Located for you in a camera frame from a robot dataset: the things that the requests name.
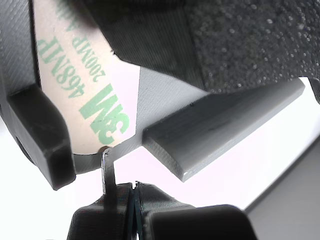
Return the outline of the padded gripper finger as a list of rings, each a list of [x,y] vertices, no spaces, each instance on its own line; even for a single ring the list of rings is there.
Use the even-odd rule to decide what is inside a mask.
[[[135,223],[141,240],[256,240],[248,215],[234,205],[194,207],[155,185],[137,182]]]

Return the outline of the bladed gripper finger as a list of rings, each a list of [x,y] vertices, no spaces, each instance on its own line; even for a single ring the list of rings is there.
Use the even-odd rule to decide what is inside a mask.
[[[131,182],[116,184],[111,148],[102,153],[103,195],[72,216],[68,240],[131,240],[134,190]]]

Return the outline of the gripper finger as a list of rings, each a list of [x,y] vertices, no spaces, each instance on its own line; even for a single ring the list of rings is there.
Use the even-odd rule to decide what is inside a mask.
[[[214,94],[309,79],[320,97],[317,0],[86,0],[122,61]]]

